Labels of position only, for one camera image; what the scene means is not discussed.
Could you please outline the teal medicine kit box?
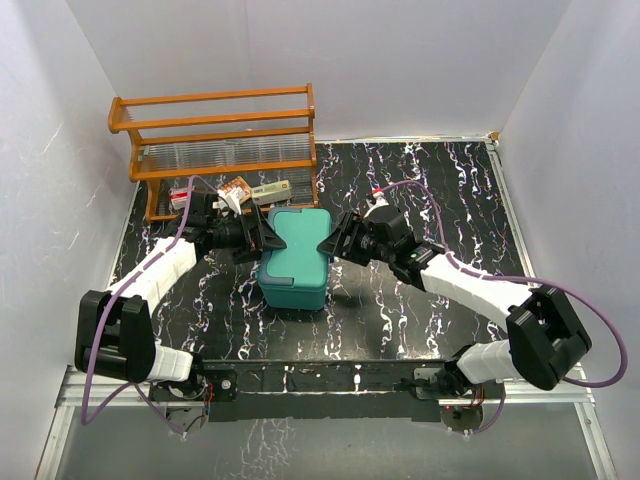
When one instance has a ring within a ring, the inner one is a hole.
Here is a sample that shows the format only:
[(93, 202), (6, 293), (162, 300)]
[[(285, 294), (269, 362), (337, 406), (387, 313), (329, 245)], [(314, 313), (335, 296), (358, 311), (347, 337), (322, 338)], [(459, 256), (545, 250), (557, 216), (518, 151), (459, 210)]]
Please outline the teal medicine kit box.
[(274, 207), (268, 223), (286, 243), (266, 252), (260, 262), (258, 284), (268, 306), (318, 311), (325, 305), (329, 259), (318, 251), (331, 233), (331, 215), (320, 208)]

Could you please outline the orange medicine box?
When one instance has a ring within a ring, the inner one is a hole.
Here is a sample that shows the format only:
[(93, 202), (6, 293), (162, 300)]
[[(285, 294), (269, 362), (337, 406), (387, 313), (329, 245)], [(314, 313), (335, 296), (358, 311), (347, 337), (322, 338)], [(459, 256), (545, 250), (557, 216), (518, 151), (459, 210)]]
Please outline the orange medicine box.
[(248, 201), (251, 198), (251, 186), (246, 182), (242, 176), (236, 176), (221, 188), (220, 192), (224, 196), (230, 196), (237, 200), (240, 204)]

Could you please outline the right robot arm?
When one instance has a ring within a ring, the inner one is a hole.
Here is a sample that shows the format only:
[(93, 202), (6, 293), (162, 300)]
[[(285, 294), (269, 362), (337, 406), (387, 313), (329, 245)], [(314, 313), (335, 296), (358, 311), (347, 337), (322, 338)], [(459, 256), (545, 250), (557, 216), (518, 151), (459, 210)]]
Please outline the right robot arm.
[(343, 215), (317, 247), (331, 257), (366, 266), (386, 263), (397, 280), (446, 297), (499, 325), (502, 341), (462, 347), (420, 387), (466, 397), (481, 384), (523, 379), (550, 391), (586, 355), (592, 342), (567, 296), (558, 288), (532, 287), (462, 265), (441, 245), (419, 240), (399, 210)]

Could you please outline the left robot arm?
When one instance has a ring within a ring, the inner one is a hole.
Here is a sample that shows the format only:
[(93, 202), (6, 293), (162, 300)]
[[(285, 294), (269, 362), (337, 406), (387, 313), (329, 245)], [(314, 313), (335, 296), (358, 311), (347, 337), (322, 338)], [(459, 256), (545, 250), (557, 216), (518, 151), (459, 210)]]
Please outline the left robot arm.
[(157, 342), (151, 325), (154, 311), (213, 250), (227, 249), (233, 262), (242, 264), (285, 246), (259, 207), (236, 213), (217, 193), (192, 192), (149, 255), (107, 290), (90, 290), (82, 297), (76, 368), (131, 383), (171, 382), (182, 397), (197, 398), (205, 390), (207, 376), (193, 366), (193, 354)]

